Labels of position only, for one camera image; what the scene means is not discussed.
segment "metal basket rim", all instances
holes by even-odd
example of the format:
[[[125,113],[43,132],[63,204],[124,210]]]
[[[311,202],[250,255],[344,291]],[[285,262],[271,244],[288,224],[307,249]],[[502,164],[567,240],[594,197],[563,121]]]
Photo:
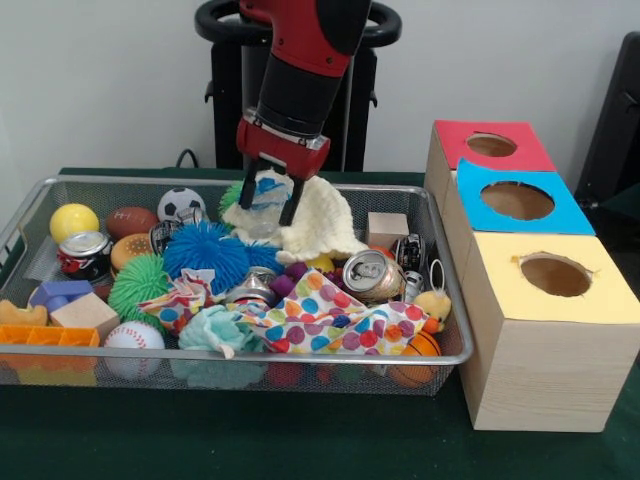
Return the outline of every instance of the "metal basket rim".
[[[43,193],[52,185],[64,182],[78,183],[122,183],[137,185],[185,185],[185,186],[229,186],[235,180],[215,179],[186,179],[186,178],[162,178],[162,177],[122,177],[122,176],[92,176],[92,175],[56,175],[46,177],[37,182],[25,197],[18,210],[0,233],[0,246],[6,245],[10,237],[19,228],[22,220],[33,208],[37,207],[37,200],[44,199]],[[407,185],[366,185],[366,184],[333,184],[338,190],[345,191],[390,191],[419,195],[427,200],[429,215],[435,229],[435,239],[441,256],[444,257],[443,266],[447,276],[447,285],[453,310],[458,323],[459,334],[462,340],[462,351],[457,355],[441,357],[409,357],[398,355],[311,355],[311,354],[279,354],[279,353],[238,353],[233,361],[240,362],[280,362],[280,363],[311,363],[311,364],[358,364],[358,365],[407,365],[407,366],[450,366],[464,363],[473,352],[473,341],[467,318],[466,308],[462,301],[462,294],[457,276],[452,268],[453,260],[449,251],[444,227],[440,220],[439,212],[435,207],[433,195],[421,187]],[[139,350],[139,349],[114,349],[114,348],[89,348],[89,347],[56,347],[34,345],[0,346],[0,354],[8,355],[48,355],[48,356],[73,356],[73,357],[106,357],[106,358],[154,358],[175,360],[199,360],[222,361],[225,360],[218,352],[195,350]]]

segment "wooden cube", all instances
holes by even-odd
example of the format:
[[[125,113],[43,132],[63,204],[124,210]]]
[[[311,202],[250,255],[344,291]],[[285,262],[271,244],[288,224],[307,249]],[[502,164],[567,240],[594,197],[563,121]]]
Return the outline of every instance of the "wooden cube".
[[[100,335],[100,344],[109,332],[120,325],[120,317],[95,293],[90,293],[57,309],[51,314],[54,325],[67,328],[95,328]]]
[[[409,235],[407,216],[404,213],[369,212],[367,244],[390,249],[393,242]]]
[[[460,281],[473,231],[595,235],[555,172],[494,170],[461,159],[450,176],[443,224]]]
[[[596,237],[474,233],[462,290],[474,428],[604,429],[640,346],[640,304]]]
[[[437,120],[431,132],[424,188],[443,215],[451,171],[461,158],[496,170],[553,172],[555,166],[528,123]]]

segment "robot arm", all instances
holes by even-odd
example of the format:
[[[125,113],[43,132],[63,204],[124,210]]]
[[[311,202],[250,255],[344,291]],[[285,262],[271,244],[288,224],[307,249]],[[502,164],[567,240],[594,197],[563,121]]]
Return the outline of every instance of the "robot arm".
[[[240,0],[240,11],[273,26],[271,55],[257,108],[238,125],[238,149],[253,161],[240,205],[251,207],[261,161],[285,168],[294,182],[281,225],[293,221],[304,182],[327,158],[321,135],[344,72],[365,28],[371,0]]]

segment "circular hole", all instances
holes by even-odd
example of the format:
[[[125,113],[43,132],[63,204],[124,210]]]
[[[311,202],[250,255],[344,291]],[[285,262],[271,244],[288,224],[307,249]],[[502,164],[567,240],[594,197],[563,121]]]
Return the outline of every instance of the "circular hole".
[[[530,255],[520,270],[529,283],[550,295],[577,297],[591,286],[591,276],[582,265],[557,255]]]
[[[493,210],[518,220],[536,220],[553,212],[555,204],[546,192],[533,185],[498,182],[482,189],[482,200]]]
[[[486,157],[508,157],[518,146],[511,140],[492,133],[475,133],[467,138],[469,148]]]

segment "wooden box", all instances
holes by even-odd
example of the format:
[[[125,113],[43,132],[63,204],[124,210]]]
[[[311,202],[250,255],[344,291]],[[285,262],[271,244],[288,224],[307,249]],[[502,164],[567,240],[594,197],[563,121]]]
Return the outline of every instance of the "wooden box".
[[[640,304],[588,235],[473,234],[460,368],[474,428],[598,432],[640,346]]]
[[[100,345],[107,335],[120,325],[120,317],[95,293],[89,293],[57,309],[51,315],[51,322],[66,328],[95,328],[100,336]]]
[[[370,247],[391,249],[396,240],[409,235],[409,224],[404,213],[369,212],[367,244]]]

